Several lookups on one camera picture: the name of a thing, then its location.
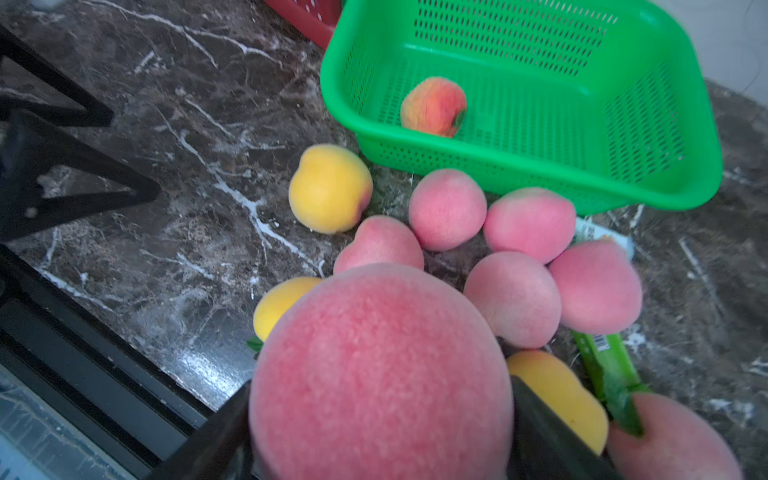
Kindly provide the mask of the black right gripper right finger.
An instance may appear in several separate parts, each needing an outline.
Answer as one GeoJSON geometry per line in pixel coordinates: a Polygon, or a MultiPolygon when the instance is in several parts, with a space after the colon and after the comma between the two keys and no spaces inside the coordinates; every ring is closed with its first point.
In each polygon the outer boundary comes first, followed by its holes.
{"type": "Polygon", "coordinates": [[[512,446],[509,479],[620,480],[608,461],[594,453],[520,378],[511,378],[512,446]]]}

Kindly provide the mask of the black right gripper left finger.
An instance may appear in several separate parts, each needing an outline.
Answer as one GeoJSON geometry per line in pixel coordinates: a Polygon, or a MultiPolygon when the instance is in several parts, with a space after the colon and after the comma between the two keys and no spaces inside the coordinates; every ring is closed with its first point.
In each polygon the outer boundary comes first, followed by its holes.
{"type": "Polygon", "coordinates": [[[254,479],[248,424],[250,386],[246,382],[147,479],[254,479]]]}

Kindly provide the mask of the red orange wrinkled peach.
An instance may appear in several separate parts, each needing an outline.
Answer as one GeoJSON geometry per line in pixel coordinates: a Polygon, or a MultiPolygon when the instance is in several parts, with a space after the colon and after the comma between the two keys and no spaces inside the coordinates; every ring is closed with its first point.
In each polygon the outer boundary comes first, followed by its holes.
{"type": "Polygon", "coordinates": [[[458,84],[442,77],[429,77],[404,99],[400,109],[401,125],[406,129],[453,138],[467,109],[467,97],[458,84]]]}

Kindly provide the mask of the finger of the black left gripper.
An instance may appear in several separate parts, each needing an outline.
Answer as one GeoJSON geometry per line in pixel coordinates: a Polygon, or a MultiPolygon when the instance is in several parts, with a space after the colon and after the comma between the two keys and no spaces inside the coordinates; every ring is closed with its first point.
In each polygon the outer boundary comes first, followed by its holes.
{"type": "Polygon", "coordinates": [[[15,110],[1,141],[1,241],[154,201],[160,185],[52,123],[15,110]]]}
{"type": "Polygon", "coordinates": [[[1,84],[1,121],[15,110],[29,111],[63,127],[109,127],[113,110],[65,75],[9,29],[1,27],[1,62],[9,60],[23,78],[41,87],[44,96],[1,84]]]}

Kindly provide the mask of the pink peach with stem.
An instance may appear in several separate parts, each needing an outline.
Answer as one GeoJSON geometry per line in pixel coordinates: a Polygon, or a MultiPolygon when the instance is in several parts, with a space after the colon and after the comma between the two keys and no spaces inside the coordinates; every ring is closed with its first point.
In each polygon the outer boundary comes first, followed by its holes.
{"type": "Polygon", "coordinates": [[[338,255],[333,273],[374,263],[425,268],[424,253],[412,230],[385,215],[369,217],[360,224],[353,241],[338,255]]]}

